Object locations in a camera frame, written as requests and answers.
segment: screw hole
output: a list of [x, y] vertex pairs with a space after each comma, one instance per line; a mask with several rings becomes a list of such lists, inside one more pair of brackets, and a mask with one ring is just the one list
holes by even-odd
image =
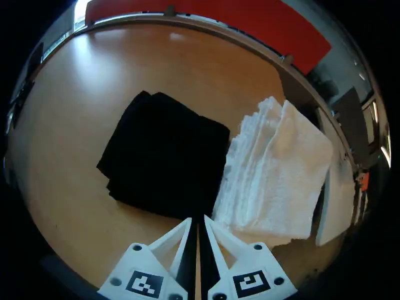
[[277, 277], [275, 278], [275, 280], [273, 281], [274, 284], [276, 284], [277, 286], [280, 286], [281, 284], [283, 284], [285, 282], [285, 280], [282, 277]]
[[212, 300], [227, 300], [227, 295], [224, 293], [217, 293], [214, 296], [212, 296]]
[[121, 281], [121, 279], [119, 279], [117, 277], [113, 277], [113, 278], [111, 278], [109, 283], [112, 284], [115, 287], [119, 287], [122, 284], [122, 281]]
[[184, 300], [184, 298], [179, 294], [170, 294], [168, 300]]

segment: wooden table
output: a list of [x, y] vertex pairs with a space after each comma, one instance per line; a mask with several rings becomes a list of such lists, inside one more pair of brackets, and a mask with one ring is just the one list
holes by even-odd
[[[264, 98], [284, 100], [278, 72], [268, 62], [190, 29], [108, 27], [59, 49], [35, 80], [10, 135], [9, 155], [42, 235], [97, 287], [132, 242], [150, 244], [179, 223], [116, 202], [96, 169], [125, 108], [142, 90], [170, 95], [225, 124], [231, 136]], [[290, 270], [298, 250], [282, 247], [275, 255], [284, 269], [290, 262]], [[307, 271], [299, 264], [288, 275], [300, 281]]]

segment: red wall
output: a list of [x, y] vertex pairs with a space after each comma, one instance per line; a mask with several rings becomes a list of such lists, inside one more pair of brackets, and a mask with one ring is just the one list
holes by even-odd
[[313, 25], [281, 0], [92, 0], [85, 23], [142, 11], [163, 12], [168, 5], [179, 13], [221, 21], [283, 55], [292, 54], [294, 65], [304, 74], [331, 49]]

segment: folded cloth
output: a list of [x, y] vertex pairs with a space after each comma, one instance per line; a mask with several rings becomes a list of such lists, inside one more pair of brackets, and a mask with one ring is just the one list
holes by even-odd
[[167, 217], [210, 216], [229, 129], [163, 94], [141, 92], [122, 115], [97, 168], [114, 199]]
[[233, 231], [306, 239], [332, 144], [287, 100], [258, 108], [232, 139], [213, 219]]

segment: white towel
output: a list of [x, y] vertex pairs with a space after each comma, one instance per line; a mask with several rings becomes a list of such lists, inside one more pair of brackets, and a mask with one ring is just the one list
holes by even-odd
[[306, 239], [332, 144], [288, 101], [270, 97], [258, 108], [231, 142], [213, 219], [233, 231]]

